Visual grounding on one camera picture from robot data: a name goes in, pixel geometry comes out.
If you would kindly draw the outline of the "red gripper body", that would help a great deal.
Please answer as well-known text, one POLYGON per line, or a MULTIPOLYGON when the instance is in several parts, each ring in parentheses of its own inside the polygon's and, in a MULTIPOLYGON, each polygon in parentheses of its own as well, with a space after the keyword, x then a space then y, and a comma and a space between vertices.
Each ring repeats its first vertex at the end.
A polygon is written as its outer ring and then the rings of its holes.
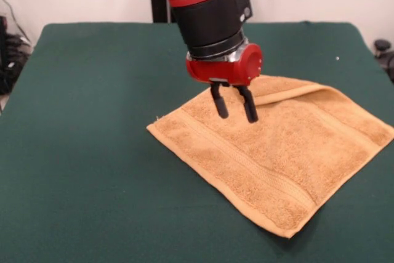
POLYGON ((213 60, 196 60, 187 55, 186 66, 190 76, 202 83, 227 83, 248 86, 260 75, 263 54, 254 43, 244 43, 231 54, 213 60))

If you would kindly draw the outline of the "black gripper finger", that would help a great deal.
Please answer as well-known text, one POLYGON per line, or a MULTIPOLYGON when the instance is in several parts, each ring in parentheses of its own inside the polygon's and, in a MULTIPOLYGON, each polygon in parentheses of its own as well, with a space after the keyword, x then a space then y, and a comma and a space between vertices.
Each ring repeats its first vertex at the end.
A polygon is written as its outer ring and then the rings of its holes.
POLYGON ((246 112, 247 120, 250 123, 257 122, 259 120, 259 117, 255 107, 252 92, 248 89, 247 86, 237 86, 236 89, 238 90, 241 97, 244 99, 243 105, 246 112))
POLYGON ((221 118, 225 119, 228 118, 228 110, 225 105, 223 97, 220 95, 219 89, 220 89, 219 83, 213 83, 210 86, 211 96, 213 98, 217 113, 221 118))

